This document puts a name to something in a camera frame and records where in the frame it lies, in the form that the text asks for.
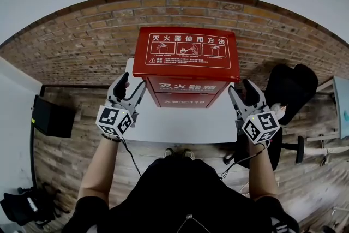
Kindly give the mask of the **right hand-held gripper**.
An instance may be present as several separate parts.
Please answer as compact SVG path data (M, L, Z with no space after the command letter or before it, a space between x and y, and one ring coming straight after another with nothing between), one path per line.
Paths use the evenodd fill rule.
M264 93L248 79L243 80L245 88L244 101L233 86L229 86L228 94L238 113L236 127L238 135L245 134L248 139L259 144L269 141L280 129L276 114L266 104Z

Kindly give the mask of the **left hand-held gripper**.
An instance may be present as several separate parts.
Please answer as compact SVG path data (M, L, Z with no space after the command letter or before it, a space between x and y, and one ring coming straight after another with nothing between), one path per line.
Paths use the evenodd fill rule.
M147 89L145 81L139 83L131 96L124 99L128 87L129 73L125 72L108 88L107 99L101 105L96 118L96 125L107 135L123 136L129 128L135 126L140 104Z

